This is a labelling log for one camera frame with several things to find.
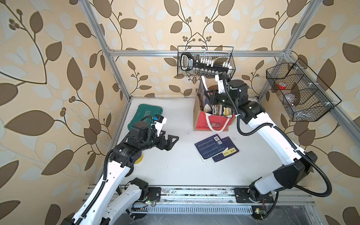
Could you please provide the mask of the dark book large white characters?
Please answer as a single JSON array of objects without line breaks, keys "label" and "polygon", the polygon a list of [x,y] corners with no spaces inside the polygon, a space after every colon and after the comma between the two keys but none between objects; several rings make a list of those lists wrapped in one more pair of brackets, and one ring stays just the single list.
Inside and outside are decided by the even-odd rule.
[{"label": "dark book large white characters", "polygon": [[200,83],[199,83],[197,96],[199,99],[200,109],[205,113],[213,114],[213,105],[211,104],[211,101],[210,101],[210,94],[205,89],[202,79],[200,80]]}]

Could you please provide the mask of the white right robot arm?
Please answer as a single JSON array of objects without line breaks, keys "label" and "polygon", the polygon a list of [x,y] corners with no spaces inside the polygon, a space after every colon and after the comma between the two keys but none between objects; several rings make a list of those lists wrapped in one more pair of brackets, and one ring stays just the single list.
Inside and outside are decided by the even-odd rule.
[{"label": "white right robot arm", "polygon": [[[260,201],[272,191],[280,192],[285,189],[297,188],[315,197],[328,197],[332,193],[332,184],[324,171],[316,165],[317,155],[312,151],[305,151],[280,129],[270,118],[264,108],[256,101],[248,100],[245,95],[246,84],[242,80],[233,80],[236,87],[231,87],[231,81],[224,78],[215,79],[217,91],[210,96],[217,104],[232,111],[231,118],[236,119],[236,128],[240,135],[249,137],[258,133],[274,150],[282,162],[282,166],[266,177],[252,182],[247,196],[253,202]],[[314,192],[298,183],[309,172],[316,170],[325,182],[326,190]]]}]

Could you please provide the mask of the red and burlap canvas bag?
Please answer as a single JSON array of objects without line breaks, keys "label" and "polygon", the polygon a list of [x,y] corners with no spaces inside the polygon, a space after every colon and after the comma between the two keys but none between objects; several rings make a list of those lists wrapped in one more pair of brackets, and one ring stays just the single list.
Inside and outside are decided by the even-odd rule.
[{"label": "red and burlap canvas bag", "polygon": [[228,131],[235,117],[228,118],[224,116],[211,115],[200,109],[199,97],[195,98],[193,110],[193,128],[194,131],[212,131],[221,133]]}]

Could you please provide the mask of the navy book yellow label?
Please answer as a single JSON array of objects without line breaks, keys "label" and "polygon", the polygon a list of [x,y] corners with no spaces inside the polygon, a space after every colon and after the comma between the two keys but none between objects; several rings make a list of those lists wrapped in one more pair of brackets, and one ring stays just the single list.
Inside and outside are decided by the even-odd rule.
[{"label": "navy book yellow label", "polygon": [[227,147],[219,135],[210,136],[202,141],[195,143],[195,147],[203,161],[212,158],[223,152]]}]

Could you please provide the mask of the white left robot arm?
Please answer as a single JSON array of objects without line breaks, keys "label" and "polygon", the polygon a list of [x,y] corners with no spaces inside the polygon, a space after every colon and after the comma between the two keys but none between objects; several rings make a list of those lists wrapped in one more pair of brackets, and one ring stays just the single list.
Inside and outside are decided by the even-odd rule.
[{"label": "white left robot arm", "polygon": [[73,217],[62,221],[63,225],[112,225],[135,202],[148,197],[148,183],[135,178],[115,200],[112,197],[121,181],[129,174],[142,151],[158,148],[169,151],[179,140],[178,136],[165,135],[162,130],[167,119],[156,115],[148,123],[145,118],[136,122],[124,139],[106,155],[103,175],[93,192]]}]

